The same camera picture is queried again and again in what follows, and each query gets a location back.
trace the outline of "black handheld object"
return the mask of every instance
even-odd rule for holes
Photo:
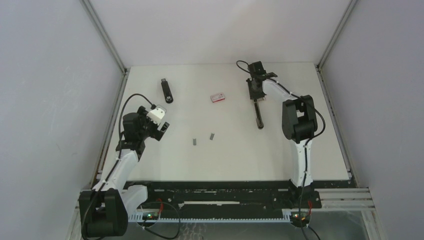
[[[162,85],[163,95],[165,96],[165,102],[167,104],[170,104],[174,101],[174,98],[172,97],[170,86],[168,85],[168,81],[163,78],[160,83]]]

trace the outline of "metal frame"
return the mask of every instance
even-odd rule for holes
[[[108,128],[105,133],[105,137],[103,140],[103,147],[99,156],[99,160],[97,163],[97,169],[94,173],[93,180],[90,184],[92,186],[95,184],[96,181],[100,179],[100,176],[102,174],[102,168],[104,165],[104,160],[106,157],[106,153],[108,151],[108,146],[111,141],[112,133],[114,130],[114,126],[117,120],[119,107],[121,105],[122,97],[124,94],[125,86],[128,80],[129,70],[126,69],[124,63],[122,62],[117,50],[115,49],[112,41],[109,38],[109,35],[107,34],[103,24],[101,23],[98,14],[96,13],[92,3],[90,0],[80,0],[83,8],[86,10],[89,18],[91,19],[92,23],[94,24],[96,30],[98,31],[100,37],[102,38],[105,46],[110,51],[112,57],[114,58],[117,66],[123,73],[123,76],[121,78],[121,85],[119,87],[118,93],[115,97],[115,103],[112,110],[112,115],[109,119]],[[348,173],[350,173],[349,177],[351,180],[345,180],[345,181],[316,181],[317,182],[317,188],[316,189],[319,193],[320,197],[320,204],[322,205],[321,208],[313,208],[312,212],[330,212],[330,211],[361,211],[362,218],[365,224],[365,228],[367,231],[367,234],[369,236],[370,240],[385,240],[382,227],[380,225],[377,212],[374,206],[374,202],[372,200],[371,194],[368,190],[368,188],[357,188],[357,183],[354,174],[354,169],[352,166],[352,163],[349,158],[349,153],[346,149],[346,144],[343,140],[342,134],[339,129],[339,123],[337,121],[337,116],[335,115],[333,111],[332,101],[331,97],[329,96],[327,92],[327,88],[325,85],[325,82],[323,80],[322,76],[322,66],[325,64],[331,50],[333,49],[335,43],[337,42],[337,39],[339,35],[341,34],[344,26],[346,25],[346,22],[351,15],[353,9],[355,8],[358,0],[351,0],[349,5],[346,8],[346,11],[343,14],[343,17],[341,18],[336,30],[334,31],[330,42],[328,43],[320,61],[319,64],[316,66],[317,75],[321,84],[322,91],[324,93],[325,100],[327,102],[328,110],[331,112],[331,120],[334,126],[334,129],[336,131],[337,139],[342,151],[343,159],[346,164],[346,169]],[[209,198],[210,194],[214,194],[213,191],[207,191],[208,189],[213,189],[212,186],[205,185],[205,182],[132,182],[128,183],[127,187],[129,185],[133,184],[146,184],[150,186],[156,186],[154,188],[153,192],[155,194],[165,194],[166,191],[172,192],[177,189],[177,192],[179,191],[182,193],[182,197],[180,196],[180,200],[184,198],[187,198],[187,200],[183,201],[183,204],[185,205],[191,205],[191,206],[199,206],[201,205],[203,209],[208,209],[208,206],[216,206],[218,205],[211,205],[208,204],[207,198]],[[275,196],[281,196],[284,194],[284,192],[287,191],[285,187],[285,183],[283,181],[274,181],[274,182],[221,182],[218,183],[218,186],[222,185],[221,190],[224,189],[224,191],[228,191],[227,193],[221,192],[223,197],[225,197],[225,194],[233,194],[234,198],[241,198],[246,197],[248,193],[255,194],[254,191],[274,191],[272,194],[275,194]],[[205,195],[198,194],[199,191],[195,191],[201,189],[204,191]],[[200,199],[200,201],[189,201],[190,198],[193,196],[202,196],[204,199]],[[268,211],[271,212],[272,209],[279,210],[281,209],[280,213],[278,213],[278,217],[270,217],[270,218],[235,218],[235,219],[210,219],[210,218],[190,218],[190,219],[184,219],[186,222],[228,222],[228,223],[258,223],[258,222],[280,222],[280,223],[287,223],[288,222],[288,216],[291,214],[291,212],[297,212],[296,209],[293,208],[279,208],[278,205],[275,205],[273,201],[276,201],[276,197],[273,198],[274,195],[269,195],[269,199],[266,199],[263,202],[259,202],[258,206],[261,209],[261,211]],[[231,208],[233,209],[236,206],[241,205],[248,205],[248,204],[232,204]],[[164,218],[163,221],[168,222],[176,222],[177,220],[175,218],[172,218],[172,214],[169,215],[169,217],[166,217],[166,213],[164,212]],[[135,221],[138,216],[140,215],[139,212],[136,212],[135,214],[129,216],[129,221],[133,222]],[[77,206],[74,210],[74,214],[72,216],[71,224],[69,226],[68,233],[66,235],[67,240],[80,240],[81,239],[81,222],[80,219],[80,213],[79,213],[79,207]]]

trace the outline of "red and white box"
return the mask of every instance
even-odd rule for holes
[[[215,95],[210,96],[210,100],[212,100],[212,103],[216,103],[216,102],[225,100],[225,95],[224,95],[224,93],[220,92],[220,93],[217,93]]]

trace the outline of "gray wall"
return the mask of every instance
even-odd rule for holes
[[[390,240],[424,235],[424,1],[362,0],[323,72]]]
[[[0,239],[65,238],[120,77],[78,0],[0,1]]]

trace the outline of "metal corner post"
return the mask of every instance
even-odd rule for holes
[[[103,26],[102,22],[100,21],[100,18],[94,9],[92,3],[90,0],[79,0],[82,4],[82,7],[87,12],[88,17],[91,19],[94,27],[100,34],[101,39],[104,42],[104,45],[109,50],[109,52],[112,54],[113,59],[115,60],[116,64],[118,65],[120,71],[123,75],[126,74],[126,68],[124,65],[124,62],[122,62],[114,44],[112,43],[108,33],[105,30],[105,27]]]
[[[326,63],[334,45],[337,42],[337,39],[340,36],[340,33],[342,32],[342,30],[345,28],[345,25],[349,19],[349,17],[352,14],[352,11],[354,10],[355,6],[357,5],[357,3],[359,2],[359,0],[350,0],[349,5],[347,5],[346,10],[343,13],[343,16],[340,19],[340,22],[338,23],[331,39],[330,42],[328,43],[327,47],[325,48],[324,53],[321,56],[321,59],[319,60],[319,63],[317,64],[318,69],[321,70],[324,66],[324,64]]]

